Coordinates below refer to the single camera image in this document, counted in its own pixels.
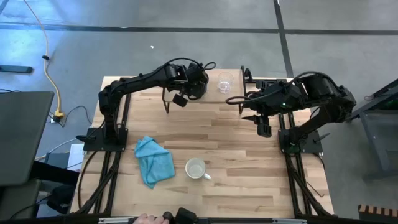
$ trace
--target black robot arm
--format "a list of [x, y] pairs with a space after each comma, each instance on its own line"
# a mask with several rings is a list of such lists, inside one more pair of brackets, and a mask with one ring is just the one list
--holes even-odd
[[[254, 121], [260, 136], [270, 137], [271, 127], [268, 116], [298, 111], [319, 106], [319, 113], [301, 126], [289, 129], [288, 144], [297, 144], [312, 131], [327, 123], [341, 123], [352, 112], [356, 102], [350, 91], [337, 86], [326, 74], [305, 72], [290, 82], [286, 80], [258, 80], [259, 91], [248, 92], [247, 96], [235, 96], [226, 100], [227, 104], [242, 104], [243, 108], [257, 111], [259, 116], [243, 119]], [[243, 101], [231, 101], [242, 98]]]
[[108, 143], [117, 143], [119, 140], [119, 128], [116, 124], [118, 107], [121, 98], [129, 93], [145, 90], [152, 87], [163, 87], [168, 91], [178, 90], [180, 95], [175, 95], [173, 102], [185, 106], [187, 95], [191, 100], [199, 99], [206, 92], [208, 75], [205, 72], [206, 66], [215, 63], [211, 62], [205, 66], [194, 60], [186, 68], [184, 65], [174, 65], [174, 60], [190, 60], [187, 58], [176, 58], [166, 62], [148, 74], [139, 74], [133, 78], [121, 78], [106, 86], [99, 94], [99, 109], [104, 115], [103, 134], [104, 140]]

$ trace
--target concrete floor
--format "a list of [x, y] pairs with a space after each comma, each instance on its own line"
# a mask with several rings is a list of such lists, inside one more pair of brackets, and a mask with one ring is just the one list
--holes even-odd
[[[219, 27], [276, 29], [272, 0], [31, 0], [44, 24], [136, 27]], [[280, 0], [286, 29], [397, 30], [394, 0]], [[9, 0], [0, 24], [36, 23], [21, 0]], [[218, 68], [251, 68], [256, 77], [286, 77], [279, 34], [173, 32], [47, 32], [49, 74], [58, 84], [64, 111], [85, 105], [92, 118], [105, 75], [136, 75], [174, 57], [215, 61]], [[53, 90], [44, 77], [39, 30], [0, 30], [0, 64], [34, 67], [30, 75], [0, 73], [0, 88]], [[398, 39], [370, 35], [287, 35], [294, 74], [319, 70], [363, 97], [397, 78]], [[64, 129], [48, 124], [39, 146], [42, 155], [56, 145], [84, 134], [89, 124], [75, 111]], [[363, 127], [328, 124], [321, 133], [326, 176], [335, 213], [357, 218], [359, 204], [398, 208], [398, 179], [367, 183], [364, 174], [377, 171]], [[60, 148], [67, 151], [69, 145]]]

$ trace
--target microfiber towel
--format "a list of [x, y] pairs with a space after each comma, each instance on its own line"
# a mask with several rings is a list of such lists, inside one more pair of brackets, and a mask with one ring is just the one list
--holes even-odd
[[144, 136], [143, 140], [138, 140], [135, 155], [146, 186], [153, 189], [158, 181], [175, 176], [171, 153], [158, 145], [155, 139]]

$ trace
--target wooden table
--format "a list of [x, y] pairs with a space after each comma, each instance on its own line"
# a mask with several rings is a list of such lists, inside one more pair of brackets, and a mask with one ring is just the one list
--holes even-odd
[[[104, 77], [102, 88], [120, 77]], [[279, 120], [270, 118], [273, 135], [257, 135], [253, 122], [241, 119], [235, 106], [214, 103], [189, 103], [174, 106], [169, 114], [162, 104], [162, 89], [151, 88], [131, 97], [127, 127], [129, 138], [123, 152], [116, 184], [112, 215], [142, 213], [174, 215], [179, 207], [195, 212], [199, 217], [293, 217], [292, 199], [284, 156], [277, 140]], [[245, 109], [242, 116], [253, 115]], [[296, 125], [309, 118], [310, 110], [294, 113]], [[93, 126], [99, 126], [103, 116], [97, 106]], [[176, 175], [156, 184], [151, 190], [141, 179], [139, 164], [134, 157], [138, 139], [153, 137], [173, 156]], [[104, 152], [99, 152], [88, 165], [81, 196], [85, 202], [100, 179]], [[184, 171], [186, 161], [201, 157], [207, 164], [212, 180], [193, 180]], [[314, 196], [326, 210], [333, 213], [322, 163], [312, 154], [303, 154], [307, 181], [320, 193]], [[108, 189], [104, 194], [102, 209]], [[301, 191], [300, 208], [304, 211]], [[71, 211], [77, 210], [77, 192]]]

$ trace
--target coffee cup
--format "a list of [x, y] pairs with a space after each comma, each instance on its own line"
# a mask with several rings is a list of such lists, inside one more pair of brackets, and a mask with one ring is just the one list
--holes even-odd
[[211, 180], [211, 177], [206, 173], [206, 164], [203, 159], [189, 159], [185, 164], [185, 172], [192, 179], [204, 178], [206, 180]]

